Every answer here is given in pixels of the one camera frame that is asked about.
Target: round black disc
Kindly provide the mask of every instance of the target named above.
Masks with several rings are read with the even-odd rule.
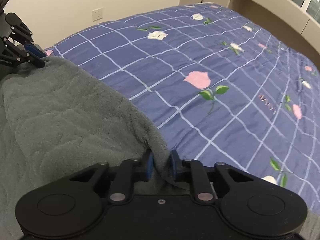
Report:
[[[277,237],[297,232],[307,206],[297,194],[264,182],[242,182],[222,201],[220,210],[234,227],[250,235]]]
[[[102,212],[97,194],[87,189],[39,188],[16,205],[16,219],[28,232],[44,237],[73,235],[92,225]]]

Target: wall outlet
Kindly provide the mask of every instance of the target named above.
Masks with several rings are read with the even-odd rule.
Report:
[[[92,21],[97,21],[103,18],[103,8],[92,11]]]

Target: gray fleece blanket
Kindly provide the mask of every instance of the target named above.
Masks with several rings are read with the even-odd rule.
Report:
[[[149,148],[155,172],[135,192],[186,193],[185,184],[168,177],[166,144],[144,114],[68,60],[44,60],[43,69],[21,64],[15,73],[1,71],[1,240],[22,236],[14,209],[25,193],[100,161],[119,165]],[[320,219],[309,213],[301,234],[320,239],[319,229]]]

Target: blue checkered bedsheet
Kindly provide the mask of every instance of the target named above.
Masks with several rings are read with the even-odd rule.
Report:
[[[126,96],[181,158],[270,175],[320,215],[319,73],[260,26],[196,4],[95,25],[51,49]]]

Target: white wall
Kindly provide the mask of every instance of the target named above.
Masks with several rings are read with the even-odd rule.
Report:
[[[179,0],[10,0],[4,10],[16,13],[33,32],[35,43],[46,48],[96,23],[178,4]],[[103,19],[92,22],[91,11],[101,7]]]

